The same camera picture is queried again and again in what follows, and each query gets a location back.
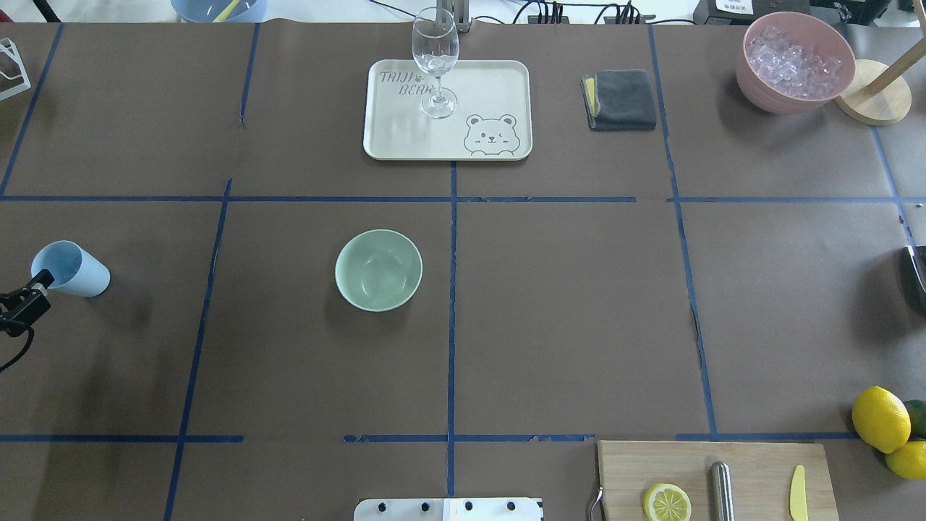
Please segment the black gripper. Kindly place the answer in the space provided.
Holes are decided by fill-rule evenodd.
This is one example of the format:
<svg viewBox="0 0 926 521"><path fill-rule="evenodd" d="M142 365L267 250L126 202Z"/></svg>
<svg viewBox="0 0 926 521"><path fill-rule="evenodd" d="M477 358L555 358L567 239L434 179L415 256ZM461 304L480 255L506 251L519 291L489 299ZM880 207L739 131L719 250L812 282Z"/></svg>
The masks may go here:
<svg viewBox="0 0 926 521"><path fill-rule="evenodd" d="M1 295L1 331L10 337L33 330L33 324L50 309L47 290L55 277L47 269L37 271L29 287Z"/></svg>

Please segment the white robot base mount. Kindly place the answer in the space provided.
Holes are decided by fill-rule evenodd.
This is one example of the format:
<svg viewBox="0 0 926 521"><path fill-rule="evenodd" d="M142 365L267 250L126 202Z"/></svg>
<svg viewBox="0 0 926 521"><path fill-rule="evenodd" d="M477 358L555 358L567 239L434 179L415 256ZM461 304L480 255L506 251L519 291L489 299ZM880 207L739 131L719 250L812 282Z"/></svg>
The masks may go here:
<svg viewBox="0 0 926 521"><path fill-rule="evenodd" d="M530 497L368 499L354 520L543 520L543 501Z"/></svg>

